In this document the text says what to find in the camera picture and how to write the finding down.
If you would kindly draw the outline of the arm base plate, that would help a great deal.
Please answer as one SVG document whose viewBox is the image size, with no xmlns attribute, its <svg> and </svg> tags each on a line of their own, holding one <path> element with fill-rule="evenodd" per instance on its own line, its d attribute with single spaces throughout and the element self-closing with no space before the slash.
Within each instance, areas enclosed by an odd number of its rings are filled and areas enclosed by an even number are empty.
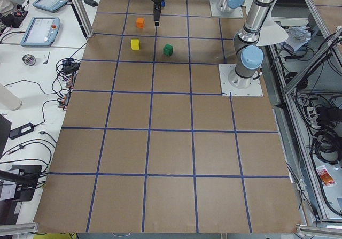
<svg viewBox="0 0 342 239">
<path fill-rule="evenodd" d="M 240 78 L 235 64 L 218 64 L 222 96 L 263 97 L 258 72 L 251 78 Z"/>
<path fill-rule="evenodd" d="M 242 19 L 244 0 L 209 0 L 211 17 Z"/>
</svg>

